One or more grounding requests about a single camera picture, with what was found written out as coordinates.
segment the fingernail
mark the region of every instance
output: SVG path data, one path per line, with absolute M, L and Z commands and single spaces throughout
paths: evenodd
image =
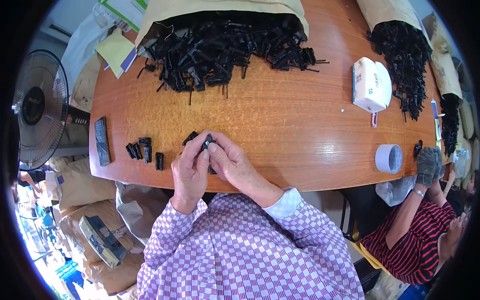
M 208 152 L 215 153 L 218 150 L 218 145 L 215 143 L 208 144 Z

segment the gray glove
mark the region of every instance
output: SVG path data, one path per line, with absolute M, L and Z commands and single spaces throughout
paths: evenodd
M 435 153 L 435 173 L 433 174 L 433 179 L 439 179 L 442 170 L 442 151 L 439 147 L 435 147 L 433 152 Z
M 436 154 L 433 148 L 425 147 L 417 156 L 417 183 L 429 188 L 436 170 Z

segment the yellow envelope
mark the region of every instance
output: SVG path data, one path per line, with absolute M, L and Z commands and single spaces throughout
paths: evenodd
M 115 77 L 123 72 L 121 63 L 127 58 L 135 45 L 121 35 L 121 30 L 115 30 L 103 42 L 95 46 L 95 50 L 105 59 Z

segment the floor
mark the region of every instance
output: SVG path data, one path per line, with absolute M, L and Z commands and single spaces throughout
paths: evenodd
M 302 198 L 314 206 L 318 210 L 324 212 L 330 220 L 332 220 L 335 225 L 340 227 L 340 222 L 342 219 L 342 206 L 343 206 L 343 197 L 339 192 L 336 191 L 316 191 L 316 192 L 301 192 Z M 350 207 L 347 204 L 347 212 L 345 216 L 348 216 L 350 213 Z M 344 228 L 347 230 L 348 218 L 346 217 Z M 347 244 L 348 251 L 352 258 L 352 262 L 356 262 L 363 258 L 363 256 L 353 248 L 350 241 L 345 240 Z

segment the black phone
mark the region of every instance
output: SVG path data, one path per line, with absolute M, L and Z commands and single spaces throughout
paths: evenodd
M 95 142 L 100 166 L 111 163 L 110 151 L 108 150 L 107 121 L 105 116 L 95 122 Z

